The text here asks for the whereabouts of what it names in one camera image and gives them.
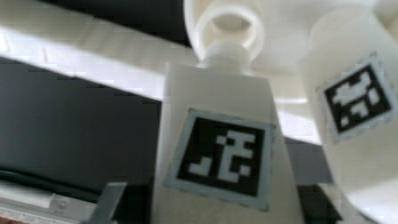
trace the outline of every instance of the rounded white top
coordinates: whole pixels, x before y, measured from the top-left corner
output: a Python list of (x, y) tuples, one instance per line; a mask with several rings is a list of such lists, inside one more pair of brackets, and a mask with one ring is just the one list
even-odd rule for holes
[[(193, 24), (186, 23), (186, 26), (193, 26), (193, 29), (188, 27), (190, 41), (201, 60), (217, 41), (240, 44), (248, 51), (250, 60), (257, 57), (264, 45), (264, 22), (256, 2), (256, 0), (213, 1), (197, 15)], [(186, 10), (197, 9), (185, 8), (185, 14), (188, 14), (185, 17), (192, 16)]]

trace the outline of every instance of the white object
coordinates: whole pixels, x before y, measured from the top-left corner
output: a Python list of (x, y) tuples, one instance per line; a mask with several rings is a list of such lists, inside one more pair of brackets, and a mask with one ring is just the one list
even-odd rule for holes
[[(204, 18), (204, 27), (218, 14), (209, 18)], [(211, 36), (208, 43), (199, 39), (197, 46), (204, 44), (195, 48), (202, 58), (199, 68), (169, 67), (153, 223), (296, 224), (302, 211), (272, 91), (266, 79), (250, 77), (248, 69), (256, 50), (245, 42), (256, 37), (231, 39), (224, 35)], [(238, 170), (232, 170), (234, 158), (248, 161)], [(247, 176), (254, 184), (243, 182)]]
[(318, 20), (300, 60), (334, 181), (359, 211), (398, 223), (398, 44), (368, 9)]
[(0, 181), (0, 198), (23, 202), (41, 208), (49, 208), (53, 193), (16, 185), (7, 181)]
[(0, 217), (23, 223), (78, 224), (94, 209), (90, 202), (0, 181)]

